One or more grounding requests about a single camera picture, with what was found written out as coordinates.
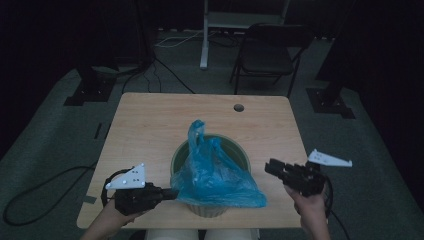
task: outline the hand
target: hand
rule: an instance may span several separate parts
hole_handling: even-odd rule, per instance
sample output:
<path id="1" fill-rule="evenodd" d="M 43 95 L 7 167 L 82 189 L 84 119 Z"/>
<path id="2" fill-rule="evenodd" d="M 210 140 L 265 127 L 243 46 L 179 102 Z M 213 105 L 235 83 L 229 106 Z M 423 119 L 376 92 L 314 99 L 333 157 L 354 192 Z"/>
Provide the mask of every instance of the hand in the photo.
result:
<path id="1" fill-rule="evenodd" d="M 146 212 L 147 211 L 125 216 L 115 209 L 115 200 L 111 199 L 91 223 L 90 227 L 81 237 L 81 240 L 100 240 L 112 237 L 122 226 L 134 222 L 137 217 Z"/>
<path id="2" fill-rule="evenodd" d="M 304 197 L 299 192 L 284 185 L 287 193 L 294 200 L 301 216 L 302 228 L 313 240 L 328 240 L 327 218 L 325 216 L 324 191 L 318 195 Z"/>

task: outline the grommet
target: grommet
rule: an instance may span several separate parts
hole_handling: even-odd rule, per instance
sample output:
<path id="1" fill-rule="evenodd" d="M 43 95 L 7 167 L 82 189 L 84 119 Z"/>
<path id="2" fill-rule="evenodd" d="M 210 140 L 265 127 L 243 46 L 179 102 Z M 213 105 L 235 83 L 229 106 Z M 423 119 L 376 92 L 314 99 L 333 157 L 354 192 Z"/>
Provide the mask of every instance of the grommet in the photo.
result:
<path id="1" fill-rule="evenodd" d="M 244 106 L 241 105 L 241 104 L 236 104 L 236 105 L 234 105 L 234 110 L 236 112 L 243 112 L 244 111 Z"/>

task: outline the blue plastic bag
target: blue plastic bag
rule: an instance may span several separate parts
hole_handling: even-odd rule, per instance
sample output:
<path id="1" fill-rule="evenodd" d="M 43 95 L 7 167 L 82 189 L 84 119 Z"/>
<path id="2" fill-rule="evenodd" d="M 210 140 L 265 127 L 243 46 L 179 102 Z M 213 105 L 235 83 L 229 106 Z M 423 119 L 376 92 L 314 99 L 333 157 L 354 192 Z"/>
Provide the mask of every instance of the blue plastic bag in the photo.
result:
<path id="1" fill-rule="evenodd" d="M 204 129 L 200 120 L 190 126 L 189 156 L 171 177 L 171 187 L 179 191 L 177 200 L 200 206 L 266 206 L 266 197 L 250 173 L 222 150 L 220 138 L 205 141 Z"/>

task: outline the chair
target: chair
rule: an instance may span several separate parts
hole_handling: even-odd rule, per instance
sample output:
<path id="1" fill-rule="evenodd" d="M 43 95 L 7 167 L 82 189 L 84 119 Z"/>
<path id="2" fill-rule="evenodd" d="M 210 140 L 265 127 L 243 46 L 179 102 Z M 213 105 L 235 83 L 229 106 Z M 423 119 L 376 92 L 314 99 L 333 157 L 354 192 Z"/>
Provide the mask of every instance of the chair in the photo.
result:
<path id="1" fill-rule="evenodd" d="M 314 33 L 303 25 L 258 23 L 250 26 L 231 73 L 230 83 L 234 76 L 236 78 L 234 95 L 237 95 L 240 76 L 274 77 L 275 84 L 282 76 L 292 74 L 287 92 L 287 98 L 290 98 L 300 56 L 314 38 Z M 288 48 L 296 49 L 293 57 Z"/>

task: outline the tripod base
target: tripod base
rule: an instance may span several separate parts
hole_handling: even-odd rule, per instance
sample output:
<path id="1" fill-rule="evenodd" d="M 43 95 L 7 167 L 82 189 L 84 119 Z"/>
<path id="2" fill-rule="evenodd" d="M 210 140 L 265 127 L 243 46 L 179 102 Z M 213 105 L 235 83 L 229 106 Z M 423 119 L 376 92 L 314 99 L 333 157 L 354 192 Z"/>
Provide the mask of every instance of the tripod base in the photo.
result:
<path id="1" fill-rule="evenodd" d="M 68 97 L 64 106 L 82 106 L 85 102 L 107 102 L 115 85 L 116 78 L 101 79 L 95 88 L 87 89 L 86 83 L 81 81 L 72 97 Z"/>
<path id="2" fill-rule="evenodd" d="M 324 89 L 307 88 L 309 101 L 316 113 L 340 114 L 345 119 L 355 119 L 351 108 L 346 107 L 343 99 L 338 96 L 333 102 L 325 102 Z"/>

